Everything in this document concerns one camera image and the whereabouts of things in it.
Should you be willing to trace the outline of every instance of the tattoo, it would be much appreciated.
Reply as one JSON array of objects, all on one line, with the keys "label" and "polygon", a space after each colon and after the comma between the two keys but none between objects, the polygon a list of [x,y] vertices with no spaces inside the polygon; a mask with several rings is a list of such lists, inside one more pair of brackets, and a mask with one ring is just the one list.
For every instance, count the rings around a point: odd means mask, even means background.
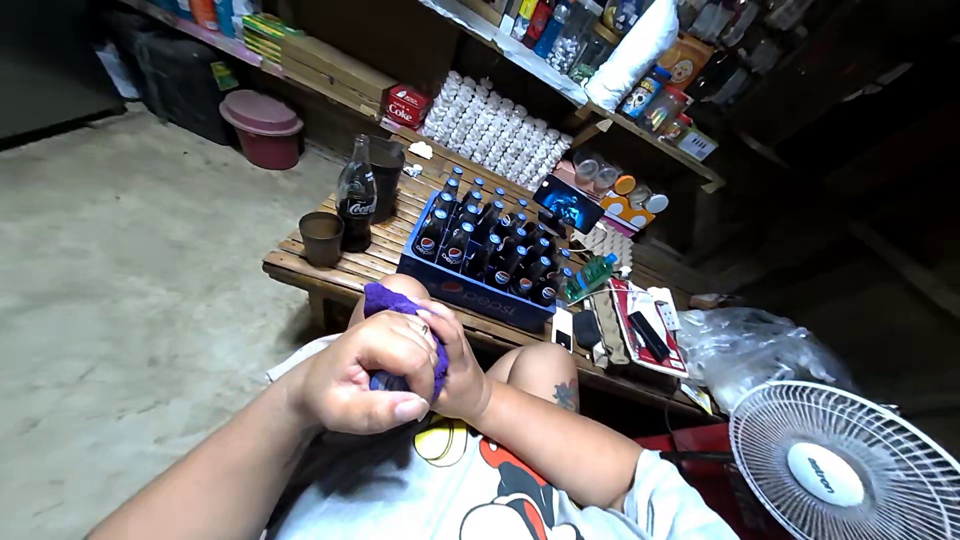
[{"label": "tattoo", "polygon": [[580,391],[577,389],[576,377],[570,382],[561,382],[554,388],[557,390],[553,393],[553,397],[557,399],[557,405],[573,412],[580,412]]}]

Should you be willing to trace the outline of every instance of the hand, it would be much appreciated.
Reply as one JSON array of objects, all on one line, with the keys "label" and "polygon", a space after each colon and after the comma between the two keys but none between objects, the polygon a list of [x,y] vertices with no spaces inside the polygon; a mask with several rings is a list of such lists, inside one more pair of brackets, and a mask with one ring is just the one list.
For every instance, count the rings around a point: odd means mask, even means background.
[{"label": "hand", "polygon": [[[416,315],[381,311],[297,366],[287,384],[304,422],[369,434],[422,419],[437,365],[436,343],[423,323]],[[368,371],[380,369],[406,378],[412,392],[370,390]]]},{"label": "hand", "polygon": [[450,365],[440,396],[432,405],[433,410],[448,418],[460,418],[470,423],[479,418],[490,402],[490,382],[464,335],[464,326],[449,307],[430,300],[416,300],[417,304],[432,311],[418,309],[417,314],[430,326],[444,344]]}]

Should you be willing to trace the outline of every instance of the fingernail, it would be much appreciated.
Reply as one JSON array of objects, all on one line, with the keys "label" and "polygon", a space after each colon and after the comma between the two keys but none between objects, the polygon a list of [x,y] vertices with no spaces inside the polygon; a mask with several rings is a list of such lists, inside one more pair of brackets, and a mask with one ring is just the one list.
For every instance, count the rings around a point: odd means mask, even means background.
[{"label": "fingernail", "polygon": [[410,400],[396,405],[394,408],[394,418],[400,422],[422,420],[428,410],[430,410],[430,405],[427,404],[424,398]]}]

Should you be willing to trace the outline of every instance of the fan grille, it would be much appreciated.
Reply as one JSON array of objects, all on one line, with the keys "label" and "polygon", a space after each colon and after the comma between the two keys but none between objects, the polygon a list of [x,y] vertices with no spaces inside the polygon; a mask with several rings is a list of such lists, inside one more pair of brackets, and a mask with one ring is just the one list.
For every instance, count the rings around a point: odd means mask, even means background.
[{"label": "fan grille", "polygon": [[[929,437],[863,398],[813,382],[778,381],[733,411],[737,467],[794,536],[815,540],[914,540],[960,533],[960,465]],[[810,442],[843,457],[864,483],[862,504],[841,507],[806,491],[787,452]]]}]

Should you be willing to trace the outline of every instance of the wooden bench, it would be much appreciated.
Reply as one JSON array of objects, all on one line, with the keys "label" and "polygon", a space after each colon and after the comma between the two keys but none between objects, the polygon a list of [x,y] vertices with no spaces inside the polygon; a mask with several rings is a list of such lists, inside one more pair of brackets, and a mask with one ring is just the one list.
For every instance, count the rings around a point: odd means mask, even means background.
[{"label": "wooden bench", "polygon": [[[411,141],[421,140],[421,137],[409,130],[399,130],[393,136],[393,140],[409,146]],[[504,199],[508,208],[517,198],[526,198],[534,210],[538,209],[532,201],[533,194],[530,191],[493,174],[472,161],[464,160],[445,148],[435,144],[431,146],[434,148],[432,160],[424,160],[409,152],[406,153],[408,164],[420,163],[423,166],[423,172],[416,178],[406,174],[400,175],[396,215],[372,226],[372,245],[366,253],[344,253],[335,267],[317,268],[311,266],[305,258],[300,231],[293,231],[277,244],[276,250],[263,258],[263,271],[268,276],[309,293],[311,312],[319,323],[323,323],[324,313],[328,308],[327,303],[353,307],[363,294],[364,285],[396,271],[403,245],[420,217],[426,199],[432,190],[441,188],[454,165],[460,165],[465,169],[465,178],[483,178],[486,182],[484,191],[487,192],[487,196],[492,194],[495,188],[503,187],[507,192]],[[335,212],[333,197],[327,199],[320,209]],[[297,218],[299,217],[292,216],[291,222],[296,222]],[[576,270],[581,263],[581,260],[573,260],[571,266]],[[483,345],[487,349],[506,351],[550,340],[549,322],[543,332],[529,332],[507,326],[461,307],[453,305],[450,307],[458,314],[470,341],[479,342],[475,343],[475,346]],[[670,411],[675,413],[706,416],[704,411],[680,392],[671,393],[653,385],[605,374],[587,359],[587,351],[580,347],[574,349],[574,357],[580,373],[580,383],[584,386],[645,405],[659,408],[669,405]]]}]

